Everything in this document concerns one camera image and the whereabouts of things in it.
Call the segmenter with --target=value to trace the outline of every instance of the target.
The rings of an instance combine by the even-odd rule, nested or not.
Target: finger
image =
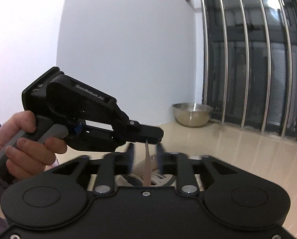
[[[6,156],[18,167],[32,175],[41,173],[45,169],[44,164],[12,146],[6,148]]]
[[[68,147],[64,140],[59,139],[57,137],[49,137],[46,142],[45,146],[51,151],[57,154],[64,154]]]
[[[33,175],[26,172],[24,169],[13,163],[10,159],[7,160],[6,166],[8,171],[15,176],[19,181],[31,178]]]
[[[19,129],[23,129],[25,132],[33,133],[36,130],[36,117],[31,111],[15,113],[11,120]]]
[[[22,137],[18,139],[17,147],[44,165],[51,165],[56,160],[55,153],[50,151],[45,145],[38,142]]]

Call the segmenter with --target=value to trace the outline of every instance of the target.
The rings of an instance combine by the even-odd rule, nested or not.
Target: blue component
[[[79,123],[78,126],[76,126],[76,127],[74,128],[74,131],[75,131],[76,135],[80,135],[80,133],[81,133],[81,131],[82,131],[82,124],[81,124],[81,122]]]

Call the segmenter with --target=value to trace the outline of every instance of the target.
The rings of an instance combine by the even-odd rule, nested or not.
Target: white wall
[[[64,0],[0,0],[0,122],[23,110],[21,92],[56,64]]]
[[[195,12],[196,25],[196,84],[195,102],[200,103],[203,99],[204,84],[204,26],[201,0],[191,0],[190,4]]]
[[[194,101],[194,14],[185,0],[66,0],[57,66],[131,119],[170,121],[173,103]]]

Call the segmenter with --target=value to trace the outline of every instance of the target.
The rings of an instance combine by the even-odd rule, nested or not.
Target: glass pane
[[[243,24],[239,0],[223,0],[223,2],[227,26]]]
[[[284,107],[286,103],[286,68],[287,57],[284,44],[271,43],[272,51],[272,75],[271,75],[271,94],[267,124],[281,127],[283,120]]]
[[[283,24],[279,0],[263,0],[263,3],[266,8],[268,25],[280,26],[281,23]]]
[[[226,121],[241,124],[246,80],[245,42],[229,42],[228,54]]]
[[[250,42],[250,88],[246,125],[261,129],[266,106],[268,78],[267,44]]]
[[[264,22],[259,0],[243,0],[243,4],[247,23],[252,25],[260,25],[264,30]]]
[[[297,125],[297,46],[292,46],[293,78],[292,78],[292,95],[290,116],[287,128],[291,131],[296,130]]]
[[[209,29],[222,28],[221,11],[219,0],[207,0],[207,11],[209,15]]]
[[[214,108],[212,118],[221,119],[224,97],[224,42],[212,42],[209,64],[207,104]]]

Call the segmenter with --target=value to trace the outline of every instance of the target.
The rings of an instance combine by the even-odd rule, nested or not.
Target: brown paper
[[[145,143],[145,172],[143,177],[143,186],[149,187],[151,185],[152,167],[151,156],[149,155],[148,142]]]

